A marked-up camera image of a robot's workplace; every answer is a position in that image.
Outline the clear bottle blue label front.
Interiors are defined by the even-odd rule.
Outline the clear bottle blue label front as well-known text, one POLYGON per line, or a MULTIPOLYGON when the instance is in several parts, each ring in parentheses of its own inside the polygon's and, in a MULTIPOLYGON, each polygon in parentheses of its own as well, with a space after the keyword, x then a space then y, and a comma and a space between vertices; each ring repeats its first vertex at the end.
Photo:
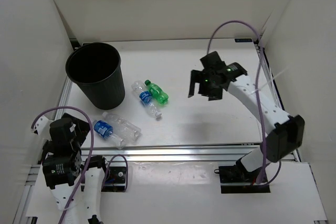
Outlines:
POLYGON ((105 121, 94 120, 93 130, 104 139, 105 142, 118 149, 124 148, 124 139, 115 134, 113 127, 105 121))

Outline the clear bottle blue label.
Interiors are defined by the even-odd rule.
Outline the clear bottle blue label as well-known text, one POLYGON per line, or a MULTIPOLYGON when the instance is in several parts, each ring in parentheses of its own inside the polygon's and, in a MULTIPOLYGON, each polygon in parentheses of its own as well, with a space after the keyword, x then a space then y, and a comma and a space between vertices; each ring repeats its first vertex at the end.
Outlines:
POLYGON ((124 148, 124 139, 115 134, 113 127, 105 121, 94 120, 93 130, 104 139, 105 142, 118 149, 124 148))
POLYGON ((131 85, 132 91, 146 109, 149 116, 159 119, 162 116, 159 108, 154 104, 152 94, 147 90, 142 81, 135 81, 131 85))

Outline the green plastic soda bottle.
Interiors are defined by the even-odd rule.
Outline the green plastic soda bottle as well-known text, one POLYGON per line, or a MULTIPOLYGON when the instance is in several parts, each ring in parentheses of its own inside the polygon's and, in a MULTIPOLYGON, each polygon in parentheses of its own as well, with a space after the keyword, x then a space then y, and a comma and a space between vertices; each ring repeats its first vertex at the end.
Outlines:
POLYGON ((168 103, 169 96, 155 83, 145 80, 145 86, 160 105, 168 103))

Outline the clear unlabelled plastic bottle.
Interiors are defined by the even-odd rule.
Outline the clear unlabelled plastic bottle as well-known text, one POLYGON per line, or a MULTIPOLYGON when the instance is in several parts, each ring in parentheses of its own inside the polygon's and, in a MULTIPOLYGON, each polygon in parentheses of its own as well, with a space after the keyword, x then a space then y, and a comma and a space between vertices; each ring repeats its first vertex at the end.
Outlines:
POLYGON ((105 111, 102 117, 104 121, 113 127, 114 133, 127 142, 135 143, 142 135, 139 127, 117 114, 105 111))

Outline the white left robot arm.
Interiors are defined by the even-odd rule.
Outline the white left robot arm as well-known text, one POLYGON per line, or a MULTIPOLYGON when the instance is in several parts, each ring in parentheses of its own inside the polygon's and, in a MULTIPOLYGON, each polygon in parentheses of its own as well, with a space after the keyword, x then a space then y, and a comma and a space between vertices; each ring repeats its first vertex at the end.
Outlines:
POLYGON ((55 121, 40 115, 32 132, 46 140, 39 162, 60 212, 59 223, 102 223, 101 189, 110 169, 101 155, 83 160, 81 150, 87 135, 94 135, 92 123, 68 113, 55 121))

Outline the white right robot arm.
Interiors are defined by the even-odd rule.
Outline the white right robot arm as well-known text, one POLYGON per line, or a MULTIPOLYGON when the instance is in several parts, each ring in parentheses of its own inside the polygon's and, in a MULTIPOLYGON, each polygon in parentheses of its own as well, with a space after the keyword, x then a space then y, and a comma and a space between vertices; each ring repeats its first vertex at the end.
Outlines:
POLYGON ((263 183, 260 174, 270 163, 276 163, 302 145, 305 121, 300 115, 292 116, 275 105, 252 82, 247 71, 238 63, 227 65, 218 52, 213 51, 200 59, 203 70, 192 70, 188 96, 195 92, 210 101, 220 100, 226 91, 237 98, 258 120, 263 140, 260 147, 246 154, 228 168, 219 168, 225 183, 255 180, 263 183))

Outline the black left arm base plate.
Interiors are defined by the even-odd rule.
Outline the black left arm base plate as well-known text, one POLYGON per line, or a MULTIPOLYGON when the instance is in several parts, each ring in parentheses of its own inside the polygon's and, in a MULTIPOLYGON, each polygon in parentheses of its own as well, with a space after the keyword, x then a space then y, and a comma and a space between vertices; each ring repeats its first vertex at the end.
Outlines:
POLYGON ((116 163, 109 167, 102 192, 124 193, 128 187, 128 168, 126 164, 116 163))

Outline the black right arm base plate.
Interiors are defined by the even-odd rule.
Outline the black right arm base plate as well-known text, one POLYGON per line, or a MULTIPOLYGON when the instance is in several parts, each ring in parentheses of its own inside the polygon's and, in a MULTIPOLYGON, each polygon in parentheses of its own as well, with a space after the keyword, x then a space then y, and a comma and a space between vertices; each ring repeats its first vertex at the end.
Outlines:
POLYGON ((222 194, 266 194, 270 193, 267 176, 261 184, 256 183, 258 172, 244 175, 236 165, 219 166, 214 169, 214 173, 219 176, 222 194))

